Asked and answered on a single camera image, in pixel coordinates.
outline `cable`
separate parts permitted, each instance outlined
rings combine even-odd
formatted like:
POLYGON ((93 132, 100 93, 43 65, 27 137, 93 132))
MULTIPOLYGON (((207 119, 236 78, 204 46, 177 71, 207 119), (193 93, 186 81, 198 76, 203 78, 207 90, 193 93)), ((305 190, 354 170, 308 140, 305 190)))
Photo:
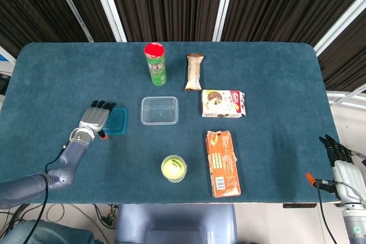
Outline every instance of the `cable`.
POLYGON ((52 160, 51 162, 48 162, 48 163, 46 164, 46 167, 45 167, 45 173, 47 173, 47 172, 48 172, 48 166, 49 166, 49 165, 51 165, 51 164, 53 164, 54 162, 56 162, 56 161, 57 161, 57 159, 61 156, 61 154, 63 153, 63 151, 65 151, 65 149, 66 149, 66 147, 68 146, 68 144, 69 144, 69 141, 67 141, 67 142, 62 146, 62 149, 61 149, 61 151, 59 151, 59 153, 58 153, 58 155, 56 156, 56 158, 55 158, 54 160, 52 160))
POLYGON ((39 215, 38 215, 38 218, 37 220, 35 221, 35 224, 33 225, 33 228, 32 230, 30 231, 30 233, 28 234, 27 238, 24 240, 23 244, 27 244, 29 238, 32 236, 35 228, 37 227, 39 221, 41 220, 41 217, 42 217, 42 214, 43 214, 43 211, 45 210, 45 207, 46 207, 46 203, 47 203, 47 199, 48 199, 48 182, 47 182, 47 178, 43 175, 43 174, 40 174, 40 176, 42 176, 44 178, 44 180, 46 181, 46 195, 45 195, 45 200, 43 202, 43 206, 42 206, 42 209, 41 211, 39 212, 39 215))
POLYGON ((5 233, 6 233, 6 230, 0 235, 0 239, 4 236, 5 233))
POLYGON ((99 229, 99 231, 101 232, 101 234, 103 235, 105 241, 107 244, 109 244, 108 239, 106 238, 105 234, 103 233, 103 230, 98 226, 98 224, 90 217, 88 216, 86 213, 84 213, 78 206, 74 205, 74 204, 70 204, 70 206, 74 207, 75 209, 77 209, 80 213, 82 213, 87 219, 89 219, 90 221, 92 221, 96 227, 99 229))
POLYGON ((116 229, 115 227, 110 227, 110 226, 108 226, 108 224, 107 224, 107 223, 105 223, 105 222, 102 220, 102 214, 101 214, 101 211, 100 211, 99 207, 98 207, 96 204, 93 204, 93 205, 94 205, 94 208, 96 209, 97 217, 98 217, 98 219, 99 219, 100 223, 101 223, 104 227, 106 227, 107 229, 115 230, 115 229, 116 229))
POLYGON ((39 208, 39 207, 41 207, 43 204, 39 204, 38 206, 36 206, 36 207, 33 207, 33 208, 30 208, 29 210, 26 210, 23 214, 22 214, 22 217, 21 217, 21 219, 24 219, 24 216, 29 212, 29 211, 32 211, 32 210, 34 210, 34 209, 36 209, 36 208, 39 208))
POLYGON ((19 218, 19 216, 21 215, 21 213, 23 213, 24 209, 27 208, 30 204, 29 203, 24 203, 21 204, 14 212, 11 220, 9 221, 9 224, 5 230, 5 235, 7 235, 13 228, 16 222, 18 222, 19 220, 22 220, 22 218, 19 218))
POLYGON ((336 184, 341 184, 341 185, 347 186, 351 190, 353 190, 357 194, 357 196, 360 198, 361 204, 364 206, 364 208, 366 208, 365 198, 363 197, 363 195, 362 195, 362 193, 360 192, 359 189, 357 189, 357 188, 353 187, 352 185, 350 185, 348 183, 345 183, 345 182, 336 181, 336 184))
POLYGON ((52 205, 48 208, 48 210, 47 210, 47 213, 46 213, 46 219, 47 219, 47 221, 49 221, 49 222, 54 222, 54 223, 56 223, 56 222, 60 221, 60 220, 63 218, 63 216, 65 215, 65 207, 64 207, 64 205, 63 205, 63 204, 59 204, 59 205, 61 205, 61 207, 62 207, 62 215, 61 215, 61 217, 60 217, 59 219, 57 219, 57 220, 50 220, 50 219, 49 219, 49 217, 48 217, 48 213, 50 212, 51 208, 52 208, 53 206, 55 206, 55 205, 57 205, 57 204, 52 204, 52 205))
POLYGON ((5 226, 6 226, 6 222, 7 222, 7 220, 9 219, 9 215, 13 215, 11 212, 10 212, 10 209, 7 211, 7 212, 5 212, 5 211, 0 211, 0 214, 6 214, 6 220, 5 220, 5 222, 4 222, 4 225, 2 226, 2 228, 1 228, 1 230, 0 230, 0 232, 2 232, 2 230, 5 228, 5 226))
POLYGON ((330 230, 330 229, 329 229, 329 227, 328 227, 327 221, 325 220, 325 215, 324 215, 324 211, 323 211, 323 204, 321 203, 321 196, 320 196, 320 190, 319 190, 319 184, 318 184, 318 183, 316 183, 316 189, 318 190, 318 197, 319 197, 320 211, 321 211, 321 216, 323 217, 324 225, 325 225, 325 227, 327 228, 328 233, 329 233, 329 235, 331 236, 331 238, 332 238, 333 242, 334 242, 335 244, 337 244, 336 240, 334 239, 334 237, 333 237, 333 235, 332 235, 332 233, 331 233, 331 230, 330 230))

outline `pringles can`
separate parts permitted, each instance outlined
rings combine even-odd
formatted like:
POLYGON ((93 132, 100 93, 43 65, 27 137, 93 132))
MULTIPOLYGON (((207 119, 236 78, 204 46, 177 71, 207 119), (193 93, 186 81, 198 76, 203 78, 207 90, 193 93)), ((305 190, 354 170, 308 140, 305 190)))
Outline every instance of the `pringles can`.
POLYGON ((147 44, 144 54, 149 65, 151 81, 157 86, 164 85, 167 79, 163 45, 157 42, 147 44))

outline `robot finger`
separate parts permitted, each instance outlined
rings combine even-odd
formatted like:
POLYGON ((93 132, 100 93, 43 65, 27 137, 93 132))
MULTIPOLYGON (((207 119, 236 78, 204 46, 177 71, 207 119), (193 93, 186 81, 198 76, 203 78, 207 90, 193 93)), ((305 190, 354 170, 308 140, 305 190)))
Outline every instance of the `robot finger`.
POLYGON ((100 136, 100 138, 105 138, 105 133, 104 133, 104 131, 103 131, 103 130, 100 130, 100 131, 98 132, 98 135, 100 136))
POLYGON ((320 140, 321 143, 324 144, 324 146, 327 150, 327 154, 328 154, 328 158, 329 158, 329 161, 331 163, 331 166, 334 167, 334 162, 337 160, 337 156, 334 152, 333 146, 329 143, 328 140, 326 140, 323 137, 319 137, 319 140, 320 140))
POLYGON ((97 100, 94 100, 93 103, 91 104, 91 107, 95 107, 98 104, 97 100))
POLYGON ((115 107, 116 103, 111 103, 107 109, 109 110, 109 112, 111 112, 113 110, 113 108, 115 107))
POLYGON ((107 109, 109 105, 110 105, 109 102, 108 103, 105 103, 104 106, 103 106, 103 109, 107 109))
POLYGON ((99 101, 97 108, 101 108, 103 106, 103 104, 105 103, 105 101, 99 101))
POLYGON ((328 134, 325 135, 325 138, 329 141, 329 143, 332 145, 333 149, 334 149, 334 152, 337 156, 337 160, 344 160, 344 161, 347 161, 346 159, 343 159, 343 156, 340 152, 340 150, 338 149, 338 145, 337 145, 337 142, 332 138, 330 137, 328 134))
POLYGON ((353 164, 353 160, 352 160, 352 156, 351 156, 351 151, 350 151, 350 150, 348 150, 346 147, 344 147, 342 144, 339 144, 339 143, 338 143, 338 148, 339 148, 340 150, 343 150, 343 151, 344 151, 345 156, 346 156, 346 158, 347 158, 347 162, 349 162, 349 163, 352 163, 352 164, 353 164))

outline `blue table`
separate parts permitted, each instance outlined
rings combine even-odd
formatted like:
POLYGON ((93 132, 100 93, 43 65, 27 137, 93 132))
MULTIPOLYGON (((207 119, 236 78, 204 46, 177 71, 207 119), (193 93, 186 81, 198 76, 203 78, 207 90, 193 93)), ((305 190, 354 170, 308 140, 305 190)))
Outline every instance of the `blue table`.
MULTIPOLYGON (((275 42, 165 42, 168 82, 151 83, 146 43, 32 43, 15 66, 0 112, 0 178, 39 173, 78 126, 94 99, 128 110, 126 134, 95 139, 68 189, 49 202, 315 202, 305 178, 332 178, 319 135, 337 137, 312 47, 275 42), (201 86, 246 96, 247 116, 202 118, 201 93, 183 91, 187 53, 204 53, 201 86), (140 122, 146 96, 175 96, 173 126, 140 122), (208 130, 229 130, 242 194, 212 198, 205 148, 208 130), (180 183, 160 172, 169 154, 188 166, 180 183)), ((324 201, 335 201, 324 194, 324 201)))

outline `orange snack box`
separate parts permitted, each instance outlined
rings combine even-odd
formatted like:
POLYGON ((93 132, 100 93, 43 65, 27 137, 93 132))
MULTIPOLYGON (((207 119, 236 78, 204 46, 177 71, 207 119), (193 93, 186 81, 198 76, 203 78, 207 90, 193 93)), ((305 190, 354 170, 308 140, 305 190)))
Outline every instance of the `orange snack box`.
POLYGON ((229 131, 208 131, 206 148, 210 166, 212 196, 234 197, 241 194, 233 141, 229 131))

